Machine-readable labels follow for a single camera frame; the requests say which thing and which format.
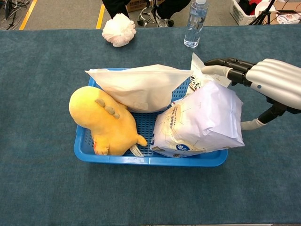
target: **plush toy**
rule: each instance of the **plush toy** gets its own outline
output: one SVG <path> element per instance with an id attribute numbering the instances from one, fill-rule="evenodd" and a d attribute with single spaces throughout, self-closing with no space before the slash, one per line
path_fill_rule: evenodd
<path id="1" fill-rule="evenodd" d="M 78 125 L 91 130 L 95 154 L 123 155 L 137 143 L 147 145 L 127 107 L 101 89 L 85 86 L 76 90 L 69 112 Z"/>

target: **robotic hand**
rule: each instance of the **robotic hand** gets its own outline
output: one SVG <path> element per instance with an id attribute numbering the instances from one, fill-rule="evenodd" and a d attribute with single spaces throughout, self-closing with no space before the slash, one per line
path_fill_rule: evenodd
<path id="1" fill-rule="evenodd" d="M 232 81 L 232 86 L 240 83 L 251 87 L 273 104 L 253 121 L 242 122 L 242 130 L 262 127 L 285 111 L 301 113 L 301 68 L 274 59 L 252 64 L 226 58 L 209 60 L 204 64 L 202 73 L 225 76 Z"/>

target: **basket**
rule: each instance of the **basket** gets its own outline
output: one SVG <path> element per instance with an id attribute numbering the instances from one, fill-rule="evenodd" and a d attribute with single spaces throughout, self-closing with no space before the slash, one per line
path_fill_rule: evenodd
<path id="1" fill-rule="evenodd" d="M 255 15 L 248 16 L 245 14 L 238 2 L 239 0 L 231 0 L 230 14 L 238 25 L 249 25 L 255 19 Z"/>
<path id="2" fill-rule="evenodd" d="M 172 101 L 183 98 L 186 94 L 190 79 L 188 78 L 175 91 Z M 90 78 L 89 86 L 98 87 L 95 80 Z M 161 165 L 161 166 L 195 166 L 215 167 L 223 164 L 228 155 L 228 150 L 218 150 L 210 153 L 198 154 L 186 158 L 169 158 L 153 152 L 150 149 L 151 137 L 158 113 L 133 113 L 136 120 L 138 133 L 147 140 L 148 146 L 139 146 L 144 157 L 135 157 L 129 150 L 123 156 L 96 155 L 93 149 L 93 140 L 90 130 L 77 126 L 74 143 L 74 153 L 78 159 L 86 162 L 110 163 L 110 164 L 136 164 L 136 165 Z"/>

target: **water bottle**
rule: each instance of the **water bottle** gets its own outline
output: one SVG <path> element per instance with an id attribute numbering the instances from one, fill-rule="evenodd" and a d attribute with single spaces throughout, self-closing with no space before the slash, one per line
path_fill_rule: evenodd
<path id="1" fill-rule="evenodd" d="M 190 7 L 190 14 L 187 23 L 184 44 L 195 48 L 198 46 L 201 30 L 208 11 L 206 0 L 194 0 Z"/>

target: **black pants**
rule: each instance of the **black pants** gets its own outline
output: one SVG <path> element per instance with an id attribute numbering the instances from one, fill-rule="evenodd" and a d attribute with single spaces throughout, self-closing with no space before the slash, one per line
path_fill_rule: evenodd
<path id="1" fill-rule="evenodd" d="M 126 5 L 130 0 L 103 0 L 104 6 L 109 12 L 111 18 L 113 18 L 117 13 L 123 13 L 128 16 Z M 165 0 L 159 5 L 158 15 L 163 19 L 170 19 L 170 17 L 184 9 L 190 0 Z"/>

